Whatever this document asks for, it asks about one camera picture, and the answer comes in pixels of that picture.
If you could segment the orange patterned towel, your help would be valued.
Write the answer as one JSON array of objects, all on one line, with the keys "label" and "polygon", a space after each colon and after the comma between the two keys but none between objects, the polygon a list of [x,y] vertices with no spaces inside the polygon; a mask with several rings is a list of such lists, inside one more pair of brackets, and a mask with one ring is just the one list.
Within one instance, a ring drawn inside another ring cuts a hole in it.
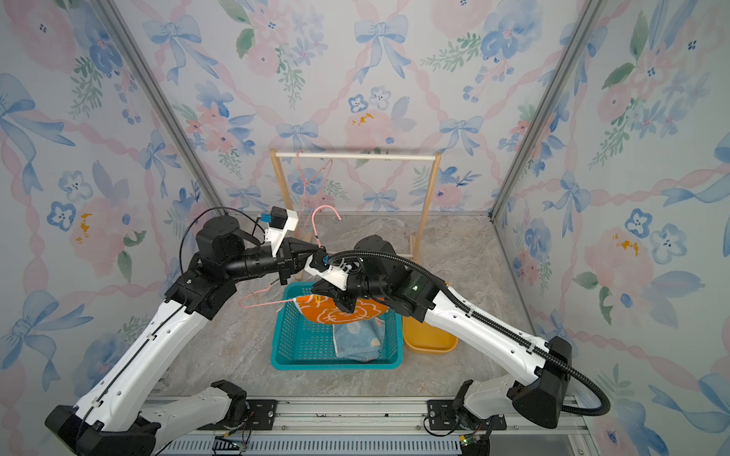
[{"label": "orange patterned towel", "polygon": [[302,316],[310,322],[323,325],[343,325],[371,318],[381,317],[389,311],[383,304],[371,299],[358,299],[355,303],[355,311],[346,313],[336,307],[332,298],[310,294],[310,296],[298,296],[294,300],[296,308]]}]

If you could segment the pink hanger with orange towel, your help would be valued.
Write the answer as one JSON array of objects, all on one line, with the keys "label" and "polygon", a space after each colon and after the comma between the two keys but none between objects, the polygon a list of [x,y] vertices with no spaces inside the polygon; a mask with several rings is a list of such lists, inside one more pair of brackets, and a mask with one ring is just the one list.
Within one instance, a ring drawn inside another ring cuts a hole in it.
[{"label": "pink hanger with orange towel", "polygon": [[277,266],[281,266],[280,270],[277,270],[277,277],[268,285],[267,288],[258,290],[247,296],[241,298],[238,305],[241,309],[250,309],[268,305],[284,305],[289,300],[270,301],[270,302],[257,302],[255,304],[243,305],[243,302],[250,298],[256,298],[261,294],[266,294],[272,290],[272,288],[279,284],[285,286],[289,279],[298,275],[301,272],[306,272],[315,277],[330,277],[330,279],[336,279],[336,286],[344,284],[344,273],[332,273],[329,271],[331,267],[324,266],[321,271],[313,266],[315,264],[323,264],[324,260],[313,260],[313,256],[323,254],[327,256],[324,251],[324,247],[321,245],[319,234],[317,233],[317,227],[315,217],[317,212],[329,209],[333,211],[336,217],[340,220],[341,216],[338,210],[332,205],[324,204],[319,205],[315,208],[310,216],[309,220],[312,225],[313,234],[315,236],[317,244],[311,244],[295,237],[286,237],[289,232],[294,232],[298,226],[298,220],[300,216],[294,210],[283,209],[281,207],[273,207],[269,214],[263,214],[262,220],[268,223],[268,227],[264,233],[265,245],[270,244],[272,247],[272,255],[265,256],[266,260],[277,260]]}]

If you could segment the light blue towel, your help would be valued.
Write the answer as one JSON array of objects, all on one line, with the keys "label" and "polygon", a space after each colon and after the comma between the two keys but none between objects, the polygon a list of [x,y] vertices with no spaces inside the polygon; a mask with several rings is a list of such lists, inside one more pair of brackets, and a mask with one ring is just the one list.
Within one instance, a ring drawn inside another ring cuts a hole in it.
[{"label": "light blue towel", "polygon": [[385,339],[385,323],[377,317],[333,327],[336,357],[355,362],[371,362],[380,357]]}]

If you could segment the pink hanger with blue towel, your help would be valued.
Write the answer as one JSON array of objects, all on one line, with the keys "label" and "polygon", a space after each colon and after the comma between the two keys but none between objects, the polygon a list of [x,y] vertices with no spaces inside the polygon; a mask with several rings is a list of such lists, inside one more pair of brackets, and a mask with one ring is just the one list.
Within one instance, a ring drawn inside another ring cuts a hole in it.
[{"label": "pink hanger with blue towel", "polygon": [[302,151],[298,151],[296,153],[295,160],[298,172],[300,172],[300,179],[302,180],[302,198],[300,199],[300,212],[302,212],[305,208],[305,200],[308,198],[308,189],[310,187],[314,187],[313,184],[319,182],[321,185],[315,192],[315,195],[319,195],[323,190],[327,178],[329,177],[329,173],[332,170],[333,160],[328,160],[311,178],[307,178],[302,170],[302,166],[300,165],[300,155],[302,155]]}]

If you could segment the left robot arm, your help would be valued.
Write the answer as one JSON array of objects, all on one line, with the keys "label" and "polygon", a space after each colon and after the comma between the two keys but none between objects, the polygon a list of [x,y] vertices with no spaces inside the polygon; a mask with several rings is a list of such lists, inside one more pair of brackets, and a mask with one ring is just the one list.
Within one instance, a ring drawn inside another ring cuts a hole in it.
[{"label": "left robot arm", "polygon": [[275,274],[280,281],[302,271],[316,245],[294,239],[295,211],[274,207],[257,239],[237,218],[208,220],[196,235],[197,253],[165,292],[146,330],[114,367],[75,405],[55,407],[47,429],[76,455],[153,455],[175,439],[209,424],[237,427],[246,393],[218,381],[167,407],[144,403],[188,342],[237,292],[238,283]]}]

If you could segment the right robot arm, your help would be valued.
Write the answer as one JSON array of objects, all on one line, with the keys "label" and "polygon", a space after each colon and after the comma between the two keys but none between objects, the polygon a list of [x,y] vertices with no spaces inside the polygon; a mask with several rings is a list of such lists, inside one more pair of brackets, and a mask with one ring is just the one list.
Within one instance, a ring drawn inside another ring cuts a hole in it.
[{"label": "right robot arm", "polygon": [[462,385],[454,407],[464,418],[482,421],[517,413],[539,427],[557,427],[570,378],[538,352],[565,360],[559,344],[482,313],[443,279],[397,255],[378,236],[338,254],[319,249],[308,258],[305,270],[319,279],[314,294],[332,298],[340,311],[352,313],[358,299],[368,298],[449,333],[498,363],[506,375]]}]

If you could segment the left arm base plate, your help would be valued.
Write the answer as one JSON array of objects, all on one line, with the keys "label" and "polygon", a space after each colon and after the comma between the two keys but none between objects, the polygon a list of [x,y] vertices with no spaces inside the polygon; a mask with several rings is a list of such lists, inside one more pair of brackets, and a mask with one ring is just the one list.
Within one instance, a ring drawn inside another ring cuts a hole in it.
[{"label": "left arm base plate", "polygon": [[200,427],[200,431],[271,431],[279,402],[275,399],[234,400],[224,419]]}]

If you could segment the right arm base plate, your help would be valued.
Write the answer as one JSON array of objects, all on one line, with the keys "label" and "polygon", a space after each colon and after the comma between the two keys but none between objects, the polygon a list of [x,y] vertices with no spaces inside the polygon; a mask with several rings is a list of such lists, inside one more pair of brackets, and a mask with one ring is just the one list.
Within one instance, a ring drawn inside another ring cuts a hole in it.
[{"label": "right arm base plate", "polygon": [[424,427],[437,435],[448,435],[456,431],[505,431],[503,415],[478,418],[464,407],[456,408],[454,399],[431,399],[426,402]]}]

